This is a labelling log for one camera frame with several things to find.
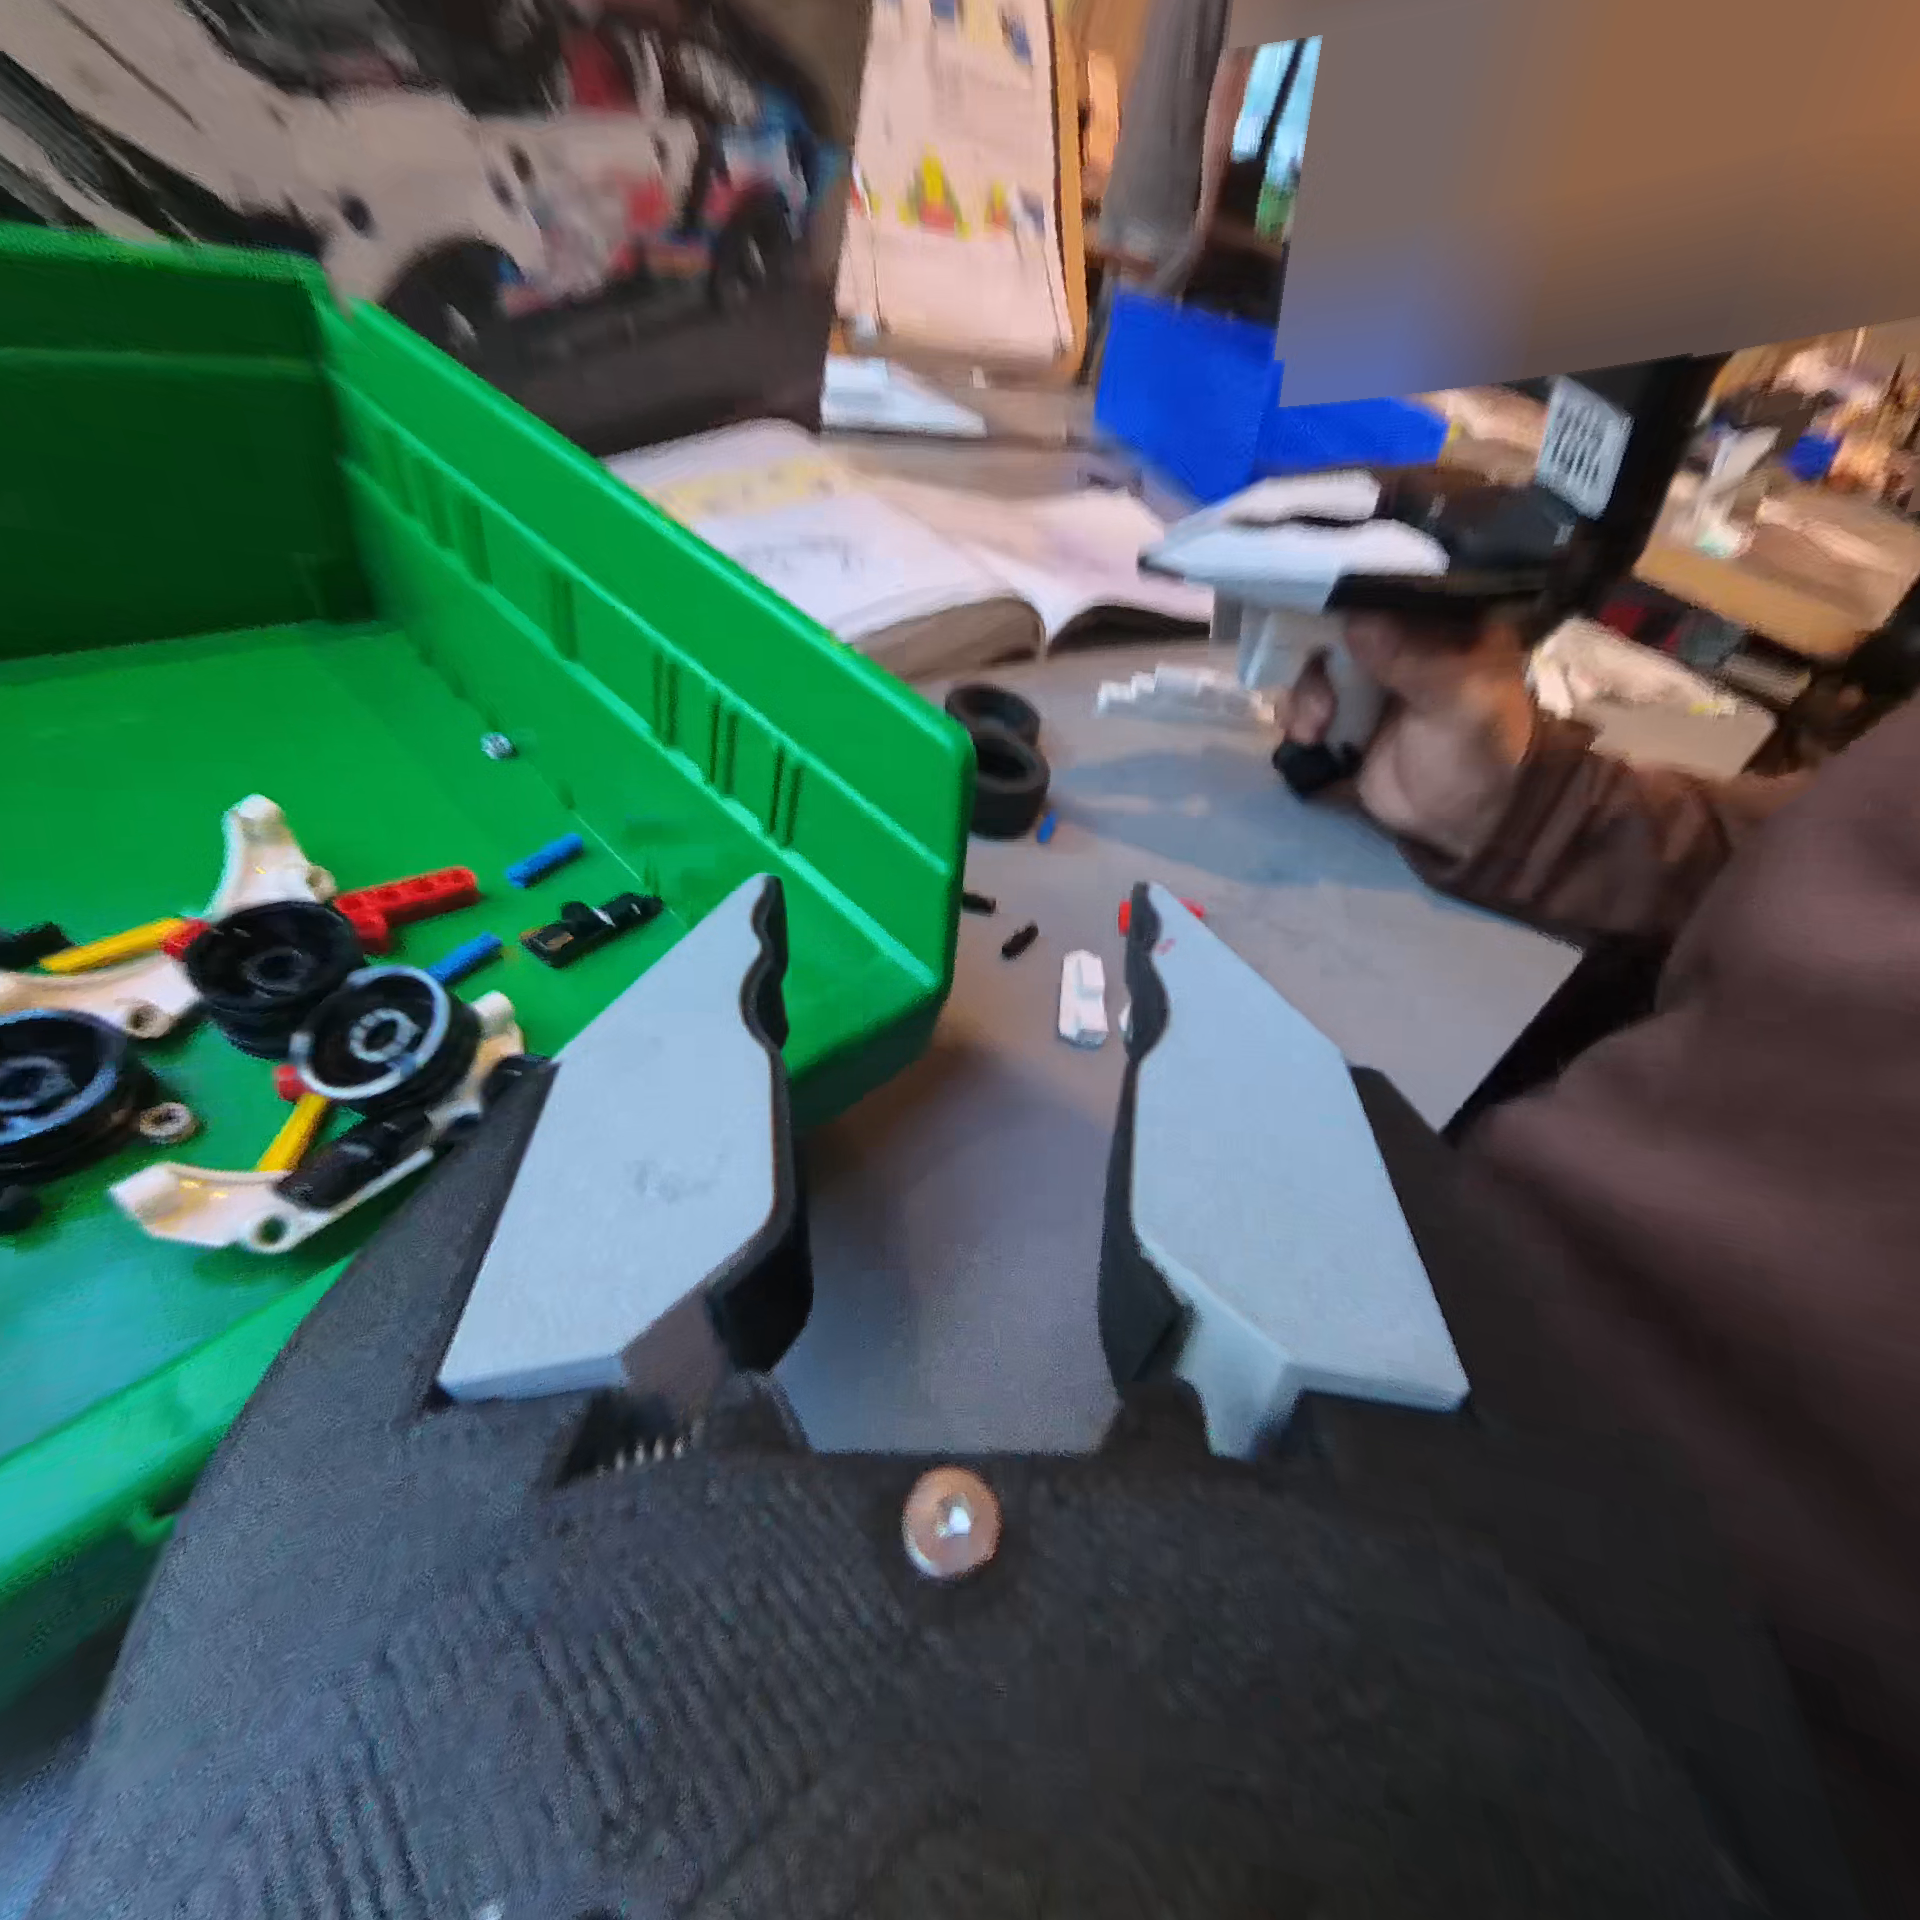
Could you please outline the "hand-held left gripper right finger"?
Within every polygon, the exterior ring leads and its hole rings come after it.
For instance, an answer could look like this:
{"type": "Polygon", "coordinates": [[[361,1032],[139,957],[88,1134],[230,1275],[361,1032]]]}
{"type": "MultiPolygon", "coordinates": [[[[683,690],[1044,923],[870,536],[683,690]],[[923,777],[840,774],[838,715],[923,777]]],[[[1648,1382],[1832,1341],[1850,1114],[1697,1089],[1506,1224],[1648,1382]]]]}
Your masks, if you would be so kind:
{"type": "Polygon", "coordinates": [[[1254,1460],[1307,1398],[1447,1417],[1469,1376],[1354,1071],[1160,884],[1133,886],[1097,1321],[1254,1460]]]}

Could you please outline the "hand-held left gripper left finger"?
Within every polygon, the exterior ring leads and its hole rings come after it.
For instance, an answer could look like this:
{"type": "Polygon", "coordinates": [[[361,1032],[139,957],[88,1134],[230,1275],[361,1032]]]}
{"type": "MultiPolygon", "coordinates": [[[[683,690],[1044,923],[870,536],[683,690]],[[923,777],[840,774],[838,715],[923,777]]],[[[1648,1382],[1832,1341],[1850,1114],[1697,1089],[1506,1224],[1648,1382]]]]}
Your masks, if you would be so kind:
{"type": "Polygon", "coordinates": [[[813,1304],[785,1067],[786,916],[750,876],[561,1054],[437,1386],[709,1406],[813,1304]]]}

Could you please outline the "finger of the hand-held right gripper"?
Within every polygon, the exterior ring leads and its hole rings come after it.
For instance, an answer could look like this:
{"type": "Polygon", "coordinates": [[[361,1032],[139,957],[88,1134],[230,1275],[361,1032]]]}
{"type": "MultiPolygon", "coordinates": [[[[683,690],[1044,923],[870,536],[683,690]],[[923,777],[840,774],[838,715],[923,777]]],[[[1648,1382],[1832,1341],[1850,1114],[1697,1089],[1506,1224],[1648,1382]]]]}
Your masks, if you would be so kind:
{"type": "Polygon", "coordinates": [[[1262,609],[1325,612],[1345,589],[1439,582],[1452,559],[1406,523],[1212,523],[1168,532],[1142,568],[1262,609]]]}
{"type": "Polygon", "coordinates": [[[1294,477],[1262,477],[1256,485],[1186,517],[1186,530],[1214,526],[1279,526],[1355,525],[1380,510],[1380,477],[1374,472],[1316,472],[1294,477]]]}

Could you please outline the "white stepped brick assembly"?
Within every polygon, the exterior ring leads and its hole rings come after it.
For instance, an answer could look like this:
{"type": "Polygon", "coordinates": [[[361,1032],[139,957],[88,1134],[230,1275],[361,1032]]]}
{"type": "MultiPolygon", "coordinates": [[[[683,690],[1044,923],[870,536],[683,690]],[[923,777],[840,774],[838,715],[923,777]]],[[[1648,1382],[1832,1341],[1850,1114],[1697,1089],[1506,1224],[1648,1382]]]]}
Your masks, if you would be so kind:
{"type": "Polygon", "coordinates": [[[1217,725],[1251,732],[1279,732],[1281,712],[1260,690],[1249,690],[1234,670],[1160,662],[1125,680],[1104,680],[1094,694],[1101,715],[1133,715],[1165,725],[1217,725]]]}

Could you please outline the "green plastic bin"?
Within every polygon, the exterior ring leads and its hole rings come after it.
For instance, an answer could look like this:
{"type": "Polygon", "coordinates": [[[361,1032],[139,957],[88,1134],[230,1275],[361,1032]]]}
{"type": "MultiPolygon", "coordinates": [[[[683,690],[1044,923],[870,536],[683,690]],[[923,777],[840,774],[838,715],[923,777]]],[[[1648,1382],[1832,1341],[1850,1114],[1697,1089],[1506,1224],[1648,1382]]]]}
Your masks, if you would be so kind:
{"type": "Polygon", "coordinates": [[[925,1052],[954,723],[306,261],[15,225],[3,253],[4,928],[200,916],[222,814],[268,795],[345,890],[473,869],[396,957],[496,934],[467,990],[537,1054],[757,875],[796,1125],[925,1052]],[[570,831],[577,865],[509,886],[570,831]],[[660,922],[565,974],[517,944],[624,890],[660,922]]]}

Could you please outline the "person's right hand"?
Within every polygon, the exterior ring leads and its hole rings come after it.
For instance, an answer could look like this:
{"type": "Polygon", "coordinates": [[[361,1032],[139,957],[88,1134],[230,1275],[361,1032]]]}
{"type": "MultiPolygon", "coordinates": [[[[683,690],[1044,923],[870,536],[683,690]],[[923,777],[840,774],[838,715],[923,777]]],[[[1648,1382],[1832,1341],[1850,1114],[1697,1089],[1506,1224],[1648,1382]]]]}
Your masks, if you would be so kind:
{"type": "Polygon", "coordinates": [[[1349,612],[1341,640],[1382,696],[1352,798],[1401,842],[1469,857],[1498,826],[1535,734],[1517,609],[1349,612]]]}

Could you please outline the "blue plastic bin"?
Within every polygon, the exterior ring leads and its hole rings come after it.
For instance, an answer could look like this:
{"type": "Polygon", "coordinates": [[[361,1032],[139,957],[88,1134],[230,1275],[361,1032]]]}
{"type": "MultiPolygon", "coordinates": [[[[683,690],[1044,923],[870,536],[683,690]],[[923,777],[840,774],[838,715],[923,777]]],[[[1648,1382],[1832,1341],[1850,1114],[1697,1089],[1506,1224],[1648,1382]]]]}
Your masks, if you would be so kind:
{"type": "Polygon", "coordinates": [[[1283,403],[1273,346],[1260,323],[1125,285],[1109,311],[1094,421],[1199,505],[1268,477],[1439,460],[1451,422],[1423,401],[1283,403]]]}

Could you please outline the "white curved toy arch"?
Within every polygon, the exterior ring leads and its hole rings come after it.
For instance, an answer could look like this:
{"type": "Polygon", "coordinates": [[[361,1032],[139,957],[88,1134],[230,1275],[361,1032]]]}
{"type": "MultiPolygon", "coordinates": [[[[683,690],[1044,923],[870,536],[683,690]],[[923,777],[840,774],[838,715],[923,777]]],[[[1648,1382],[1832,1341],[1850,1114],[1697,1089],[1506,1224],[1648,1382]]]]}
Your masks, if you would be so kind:
{"type": "Polygon", "coordinates": [[[222,814],[222,876],[204,922],[226,922],[249,908],[285,903],[328,904],[339,896],[334,875],[311,862],[278,804],[245,795],[222,814]]]}
{"type": "Polygon", "coordinates": [[[512,1079],[509,1062],[525,1055],[525,1032],[509,995],[489,991],[478,1001],[454,996],[444,1043],[431,1067],[425,1107],[435,1136],[478,1125],[512,1079]]]}
{"type": "Polygon", "coordinates": [[[3,970],[3,1014],[63,1014],[104,1021],[136,1043],[157,1043],[204,1007],[184,967],[154,950],[84,974],[3,970]]]}
{"type": "Polygon", "coordinates": [[[320,1204],[301,1198],[306,1170],[209,1170],[159,1163],[110,1189],[111,1208],[159,1243],[209,1252],[239,1249],[283,1257],[328,1234],[372,1198],[404,1183],[425,1164],[413,1156],[348,1198],[320,1204]]]}

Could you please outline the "black toy connector piece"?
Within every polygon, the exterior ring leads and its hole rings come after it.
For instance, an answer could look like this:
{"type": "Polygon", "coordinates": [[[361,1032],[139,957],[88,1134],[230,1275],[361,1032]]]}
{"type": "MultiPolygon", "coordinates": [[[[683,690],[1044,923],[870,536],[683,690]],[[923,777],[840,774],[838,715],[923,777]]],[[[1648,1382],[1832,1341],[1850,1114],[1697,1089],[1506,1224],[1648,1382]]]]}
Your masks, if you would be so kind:
{"type": "Polygon", "coordinates": [[[614,942],[660,922],[663,901],[624,890],[602,903],[568,901],[555,922],[530,928],[519,948],[554,974],[565,974],[614,942]]]}

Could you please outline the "black toy beam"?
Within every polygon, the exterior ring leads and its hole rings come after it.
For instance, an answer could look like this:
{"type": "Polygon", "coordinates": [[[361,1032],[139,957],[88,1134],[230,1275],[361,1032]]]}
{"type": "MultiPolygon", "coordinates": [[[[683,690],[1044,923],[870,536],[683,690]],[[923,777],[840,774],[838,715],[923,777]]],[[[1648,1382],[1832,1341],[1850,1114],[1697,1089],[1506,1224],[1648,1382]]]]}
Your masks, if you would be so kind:
{"type": "Polygon", "coordinates": [[[424,1107],[363,1117],[332,1141],[320,1158],[281,1176],[274,1189],[277,1198],[306,1213],[350,1211],[428,1164],[437,1138],[440,1130],[424,1107]]]}

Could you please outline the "black toy wheel rim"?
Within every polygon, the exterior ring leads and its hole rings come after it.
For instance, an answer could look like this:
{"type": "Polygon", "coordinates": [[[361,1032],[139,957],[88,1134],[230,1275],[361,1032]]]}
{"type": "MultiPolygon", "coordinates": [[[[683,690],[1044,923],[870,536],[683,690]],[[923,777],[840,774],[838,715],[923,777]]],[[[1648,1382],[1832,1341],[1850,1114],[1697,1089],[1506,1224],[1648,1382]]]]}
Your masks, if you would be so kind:
{"type": "Polygon", "coordinates": [[[204,1016],[241,1054],[285,1062],[311,1014],[363,967],[345,914],[314,901],[241,908],[180,951],[204,1016]]]}
{"type": "Polygon", "coordinates": [[[40,1189],[125,1145],[157,1102],[128,1034],[88,1014],[3,1017],[3,1180],[40,1189]]]}
{"type": "Polygon", "coordinates": [[[478,1012],[431,974],[350,974],[290,1039],[306,1091],[363,1119],[437,1107],[467,1079],[483,1043],[478,1012]]]}

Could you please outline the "red angled toy beam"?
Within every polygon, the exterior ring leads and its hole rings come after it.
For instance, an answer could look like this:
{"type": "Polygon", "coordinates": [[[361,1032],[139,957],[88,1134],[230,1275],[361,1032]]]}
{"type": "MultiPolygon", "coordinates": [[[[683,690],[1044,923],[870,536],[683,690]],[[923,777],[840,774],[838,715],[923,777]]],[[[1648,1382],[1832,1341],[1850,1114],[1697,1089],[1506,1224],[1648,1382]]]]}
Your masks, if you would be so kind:
{"type": "Polygon", "coordinates": [[[396,948],[404,928],[444,919],[478,901],[483,889],[473,869],[432,869],[342,890],[328,904],[350,923],[363,954],[383,957],[396,948]]]}

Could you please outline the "brown cardboard sheet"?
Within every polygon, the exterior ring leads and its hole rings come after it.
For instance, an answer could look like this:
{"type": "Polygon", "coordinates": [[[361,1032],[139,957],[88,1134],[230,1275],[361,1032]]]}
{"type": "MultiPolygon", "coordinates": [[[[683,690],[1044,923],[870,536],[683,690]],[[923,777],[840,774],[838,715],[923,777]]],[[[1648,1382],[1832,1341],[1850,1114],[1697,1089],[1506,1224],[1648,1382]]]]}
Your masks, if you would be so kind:
{"type": "Polygon", "coordinates": [[[1085,238],[1085,52],[1073,33],[1073,6],[1049,2],[1055,228],[1065,288],[1065,346],[1051,360],[1051,380],[1073,385],[1085,375],[1090,350],[1090,272],[1085,238]]]}

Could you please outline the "printed brick instruction sheet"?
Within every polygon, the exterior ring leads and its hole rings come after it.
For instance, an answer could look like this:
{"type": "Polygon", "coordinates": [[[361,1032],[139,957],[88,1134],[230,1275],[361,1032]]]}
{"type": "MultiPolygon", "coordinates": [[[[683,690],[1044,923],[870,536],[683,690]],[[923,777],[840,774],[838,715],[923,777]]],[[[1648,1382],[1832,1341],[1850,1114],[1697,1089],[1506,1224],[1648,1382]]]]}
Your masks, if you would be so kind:
{"type": "Polygon", "coordinates": [[[1065,346],[1047,2],[878,2],[837,316],[889,350],[1051,370],[1065,346]]]}

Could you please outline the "white flat stand base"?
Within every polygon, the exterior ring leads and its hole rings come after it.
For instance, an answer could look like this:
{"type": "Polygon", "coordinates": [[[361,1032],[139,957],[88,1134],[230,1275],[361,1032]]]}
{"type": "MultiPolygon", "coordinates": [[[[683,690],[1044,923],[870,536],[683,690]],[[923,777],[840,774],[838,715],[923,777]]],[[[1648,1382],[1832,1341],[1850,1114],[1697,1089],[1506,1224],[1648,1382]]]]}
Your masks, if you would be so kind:
{"type": "Polygon", "coordinates": [[[983,414],[887,360],[832,353],[820,390],[820,429],[864,437],[980,442],[983,414]]]}

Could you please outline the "open instruction book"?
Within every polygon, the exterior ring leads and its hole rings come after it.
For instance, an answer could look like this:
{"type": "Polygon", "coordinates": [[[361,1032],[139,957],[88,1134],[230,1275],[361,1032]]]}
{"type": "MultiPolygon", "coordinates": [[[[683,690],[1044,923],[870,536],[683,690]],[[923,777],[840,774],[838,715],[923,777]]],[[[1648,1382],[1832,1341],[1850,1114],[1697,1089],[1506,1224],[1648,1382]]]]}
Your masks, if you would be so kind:
{"type": "Polygon", "coordinates": [[[616,453],[628,490],[858,654],[925,683],[1109,628],[1204,633],[1208,589],[1149,572],[1162,520],[1080,455],[852,448],[785,421],[616,453]]]}

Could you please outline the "person's torso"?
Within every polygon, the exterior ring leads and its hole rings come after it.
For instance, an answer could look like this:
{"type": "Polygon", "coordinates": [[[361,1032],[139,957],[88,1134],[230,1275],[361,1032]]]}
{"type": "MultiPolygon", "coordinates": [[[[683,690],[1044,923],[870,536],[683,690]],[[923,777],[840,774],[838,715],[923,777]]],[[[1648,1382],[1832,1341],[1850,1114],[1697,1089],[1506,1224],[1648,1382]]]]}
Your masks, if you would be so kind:
{"type": "Polygon", "coordinates": [[[1466,1156],[1760,1589],[1874,1914],[1916,1915],[1916,701],[1635,942],[1667,942],[1650,1012],[1466,1156]]]}

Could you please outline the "black toy car box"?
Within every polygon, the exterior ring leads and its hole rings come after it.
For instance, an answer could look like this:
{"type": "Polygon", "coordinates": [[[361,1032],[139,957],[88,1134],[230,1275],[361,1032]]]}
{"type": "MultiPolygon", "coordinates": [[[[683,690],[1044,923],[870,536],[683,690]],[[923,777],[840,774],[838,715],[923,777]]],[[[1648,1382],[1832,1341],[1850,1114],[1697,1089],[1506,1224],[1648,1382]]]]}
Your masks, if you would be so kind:
{"type": "Polygon", "coordinates": [[[4,2],[4,219],[302,255],[592,453],[814,418],[871,16],[4,2]]]}

